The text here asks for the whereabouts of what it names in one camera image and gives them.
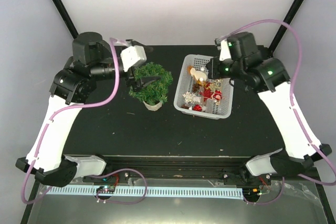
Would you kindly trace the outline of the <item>small green christmas tree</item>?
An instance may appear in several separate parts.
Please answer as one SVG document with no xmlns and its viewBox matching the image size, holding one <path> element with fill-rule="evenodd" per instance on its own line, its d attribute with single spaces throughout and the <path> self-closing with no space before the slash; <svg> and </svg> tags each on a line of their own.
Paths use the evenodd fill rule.
<svg viewBox="0 0 336 224">
<path fill-rule="evenodd" d="M 149 76 L 160 76 L 161 79 L 145 88 L 141 88 L 141 90 L 132 90 L 130 88 L 129 95 L 142 102 L 149 111 L 157 111 L 167 102 L 169 86 L 173 82 L 173 76 L 162 65 L 153 62 L 135 68 L 135 77 L 137 79 Z"/>
</svg>

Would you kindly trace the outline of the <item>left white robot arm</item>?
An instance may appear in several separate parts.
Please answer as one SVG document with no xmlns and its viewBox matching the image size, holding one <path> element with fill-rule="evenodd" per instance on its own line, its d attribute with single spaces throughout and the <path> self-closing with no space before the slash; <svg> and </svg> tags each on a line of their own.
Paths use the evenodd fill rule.
<svg viewBox="0 0 336 224">
<path fill-rule="evenodd" d="M 17 159 L 16 167 L 46 186 L 65 187 L 86 176 L 108 181 L 113 169 L 103 156 L 64 155 L 66 140 L 79 112 L 109 103 L 121 78 L 135 92 L 160 79 L 135 77 L 135 69 L 146 62 L 152 50 L 133 39 L 106 42 L 96 32 L 79 34 L 72 42 L 72 56 L 50 87 L 47 113 L 36 142 L 25 157 Z"/>
</svg>

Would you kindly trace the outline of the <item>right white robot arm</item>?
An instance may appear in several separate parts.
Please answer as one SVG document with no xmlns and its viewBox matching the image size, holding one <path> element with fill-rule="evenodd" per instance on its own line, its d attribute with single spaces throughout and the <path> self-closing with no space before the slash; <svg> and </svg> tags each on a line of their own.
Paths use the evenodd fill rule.
<svg viewBox="0 0 336 224">
<path fill-rule="evenodd" d="M 248 160 L 238 171 L 243 183 L 250 184 L 264 174 L 302 176 L 316 161 L 331 154 L 330 145 L 315 136 L 290 92 L 291 79 L 284 64 L 257 45 L 252 33 L 218 38 L 215 44 L 220 55 L 206 64 L 208 76 L 240 80 L 252 88 L 269 110 L 284 142 L 283 148 Z"/>
</svg>

